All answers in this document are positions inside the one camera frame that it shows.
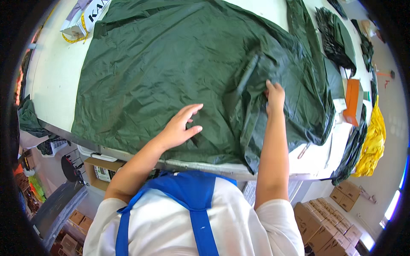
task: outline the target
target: dark green fabric hanging off table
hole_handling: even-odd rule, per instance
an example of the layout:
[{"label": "dark green fabric hanging off table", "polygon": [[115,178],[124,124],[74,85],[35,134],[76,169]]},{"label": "dark green fabric hanging off table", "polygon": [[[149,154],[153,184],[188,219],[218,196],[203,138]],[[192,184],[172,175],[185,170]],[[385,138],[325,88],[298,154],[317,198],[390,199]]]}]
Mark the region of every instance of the dark green fabric hanging off table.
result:
[{"label": "dark green fabric hanging off table", "polygon": [[289,150],[322,145],[334,116],[323,58],[301,0],[289,34],[224,1],[116,0],[96,23],[81,71],[72,132],[136,153],[183,106],[203,131],[163,159],[243,163],[257,172],[265,80],[282,84]]}]

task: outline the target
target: stack of cardboard boxes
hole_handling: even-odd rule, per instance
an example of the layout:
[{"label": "stack of cardboard boxes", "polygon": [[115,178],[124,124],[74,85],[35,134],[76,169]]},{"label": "stack of cardboard boxes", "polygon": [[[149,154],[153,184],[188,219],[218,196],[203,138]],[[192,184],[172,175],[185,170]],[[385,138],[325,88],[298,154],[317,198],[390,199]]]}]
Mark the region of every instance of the stack of cardboard boxes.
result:
[{"label": "stack of cardboard boxes", "polygon": [[361,189],[350,181],[343,181],[333,189],[330,197],[349,212],[360,196]]},{"label": "stack of cardboard boxes", "polygon": [[84,229],[86,233],[88,233],[91,223],[93,223],[92,219],[88,218],[87,216],[82,215],[77,210],[74,210],[74,212],[70,215],[69,219],[75,224],[77,224],[79,227]]},{"label": "stack of cardboard boxes", "polygon": [[355,246],[362,233],[323,198],[297,203],[295,219],[310,256],[358,256]]}]

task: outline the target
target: open cardboard box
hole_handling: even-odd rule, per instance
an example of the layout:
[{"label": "open cardboard box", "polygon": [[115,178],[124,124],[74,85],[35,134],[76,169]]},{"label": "open cardboard box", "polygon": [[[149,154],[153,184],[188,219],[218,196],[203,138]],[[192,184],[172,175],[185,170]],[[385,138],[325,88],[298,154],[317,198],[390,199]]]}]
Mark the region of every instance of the open cardboard box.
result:
[{"label": "open cardboard box", "polygon": [[87,176],[90,180],[90,182],[89,182],[90,185],[93,186],[93,187],[96,187],[96,188],[99,188],[101,190],[106,191],[107,188],[108,188],[109,182],[102,181],[102,180],[97,178],[96,173],[94,172],[94,165],[116,172],[124,164],[125,163],[122,162],[122,161],[109,162],[109,161],[89,157],[84,161],[84,168],[85,168],[85,172],[87,173]]}]

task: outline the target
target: yellow fabric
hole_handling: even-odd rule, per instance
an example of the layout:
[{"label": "yellow fabric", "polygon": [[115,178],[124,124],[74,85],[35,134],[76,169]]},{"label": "yellow fabric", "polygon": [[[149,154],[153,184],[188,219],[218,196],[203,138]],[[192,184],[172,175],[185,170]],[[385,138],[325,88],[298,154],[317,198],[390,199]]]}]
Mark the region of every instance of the yellow fabric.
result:
[{"label": "yellow fabric", "polygon": [[371,176],[373,174],[377,162],[383,156],[385,141],[386,126],[379,109],[379,96],[377,95],[362,153],[356,164],[356,172],[352,174],[353,177]]}]

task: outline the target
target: yellow measuring tape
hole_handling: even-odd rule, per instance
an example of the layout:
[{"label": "yellow measuring tape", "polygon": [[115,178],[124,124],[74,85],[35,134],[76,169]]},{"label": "yellow measuring tape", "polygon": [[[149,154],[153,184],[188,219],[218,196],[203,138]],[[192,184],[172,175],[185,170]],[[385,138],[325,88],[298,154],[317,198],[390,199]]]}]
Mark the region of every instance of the yellow measuring tape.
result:
[{"label": "yellow measuring tape", "polygon": [[87,37],[88,37],[88,31],[87,31],[87,28],[85,27],[84,13],[81,14],[81,25],[82,25],[82,27],[84,28],[85,36],[83,36],[82,38],[76,39],[76,40],[70,40],[70,39],[66,38],[66,36],[64,35],[64,33],[62,33],[63,38],[64,38],[67,42],[69,42],[69,43],[76,43],[76,42],[78,42],[78,41],[87,39]]}]

